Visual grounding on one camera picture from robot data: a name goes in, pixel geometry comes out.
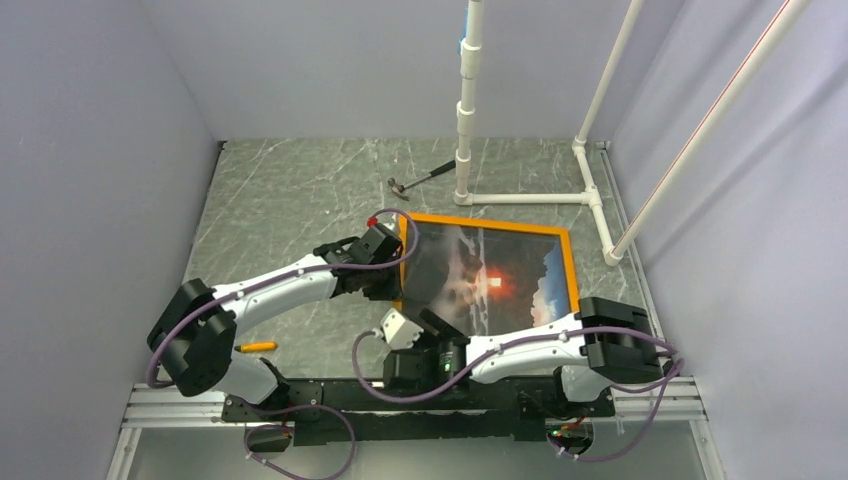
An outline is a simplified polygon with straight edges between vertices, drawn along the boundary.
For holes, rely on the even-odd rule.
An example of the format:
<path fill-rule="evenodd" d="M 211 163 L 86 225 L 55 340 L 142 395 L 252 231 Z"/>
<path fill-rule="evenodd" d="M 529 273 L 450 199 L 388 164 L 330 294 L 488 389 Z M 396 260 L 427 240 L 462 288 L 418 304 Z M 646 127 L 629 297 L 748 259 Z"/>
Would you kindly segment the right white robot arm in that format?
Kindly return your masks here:
<path fill-rule="evenodd" d="M 378 335 L 390 348 L 387 389 L 431 399 L 549 369 L 551 401 L 564 415 L 609 387 L 661 381 L 677 353 L 652 335 L 644 309 L 600 297 L 546 325 L 498 335 L 466 335 L 428 308 L 413 318 L 392 309 Z"/>

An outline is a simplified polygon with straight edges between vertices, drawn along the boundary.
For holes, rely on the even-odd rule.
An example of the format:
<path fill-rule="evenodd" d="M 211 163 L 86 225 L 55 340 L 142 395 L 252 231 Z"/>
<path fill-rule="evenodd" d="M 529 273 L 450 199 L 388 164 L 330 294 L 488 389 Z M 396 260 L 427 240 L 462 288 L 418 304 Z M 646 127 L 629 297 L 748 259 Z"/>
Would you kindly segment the orange picture frame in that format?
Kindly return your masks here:
<path fill-rule="evenodd" d="M 415 248 L 394 305 L 428 309 L 468 336 L 547 325 L 579 308 L 569 231 L 490 219 L 412 213 L 399 233 Z"/>

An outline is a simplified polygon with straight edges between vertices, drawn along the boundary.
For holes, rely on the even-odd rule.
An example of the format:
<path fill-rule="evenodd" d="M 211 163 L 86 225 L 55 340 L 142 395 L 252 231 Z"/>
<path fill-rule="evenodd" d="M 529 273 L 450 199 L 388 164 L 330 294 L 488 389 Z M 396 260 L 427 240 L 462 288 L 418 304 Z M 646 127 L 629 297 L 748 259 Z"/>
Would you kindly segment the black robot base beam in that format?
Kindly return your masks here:
<path fill-rule="evenodd" d="M 591 402 L 575 402 L 559 382 L 542 376 L 509 377 L 493 384 L 470 384 L 462 394 L 447 394 L 416 404 L 393 404 L 368 394 L 354 379 L 291 379 L 286 395 L 250 409 L 229 394 L 225 423 L 293 425 L 296 446 L 358 441 L 437 440 L 507 437 L 543 441 L 557 420 L 611 418 L 612 393 L 604 389 Z"/>

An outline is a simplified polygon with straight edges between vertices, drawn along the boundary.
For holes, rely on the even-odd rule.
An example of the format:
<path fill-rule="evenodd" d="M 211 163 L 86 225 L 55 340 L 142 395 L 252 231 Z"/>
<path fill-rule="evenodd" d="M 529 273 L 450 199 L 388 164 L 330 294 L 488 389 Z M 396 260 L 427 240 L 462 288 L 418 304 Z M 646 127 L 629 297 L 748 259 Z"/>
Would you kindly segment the yellow handled screwdriver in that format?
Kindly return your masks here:
<path fill-rule="evenodd" d="M 234 350 L 239 353 L 264 353 L 275 351 L 277 348 L 276 342 L 268 341 L 240 344 L 235 346 Z"/>

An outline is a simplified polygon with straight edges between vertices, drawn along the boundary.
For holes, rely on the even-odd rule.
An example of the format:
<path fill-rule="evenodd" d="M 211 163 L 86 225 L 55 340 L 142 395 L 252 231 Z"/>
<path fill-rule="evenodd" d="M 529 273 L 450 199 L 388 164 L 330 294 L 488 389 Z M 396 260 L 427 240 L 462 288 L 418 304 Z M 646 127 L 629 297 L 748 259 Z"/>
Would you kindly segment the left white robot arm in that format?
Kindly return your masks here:
<path fill-rule="evenodd" d="M 238 352 L 237 338 L 296 307 L 344 294 L 397 299 L 402 253 L 398 234 L 376 223 L 361 236 L 320 245 L 291 265 L 248 280 L 183 283 L 147 337 L 154 362 L 149 386 L 175 387 L 187 398 L 219 391 L 247 401 L 261 419 L 279 417 L 288 381 L 270 361 Z"/>

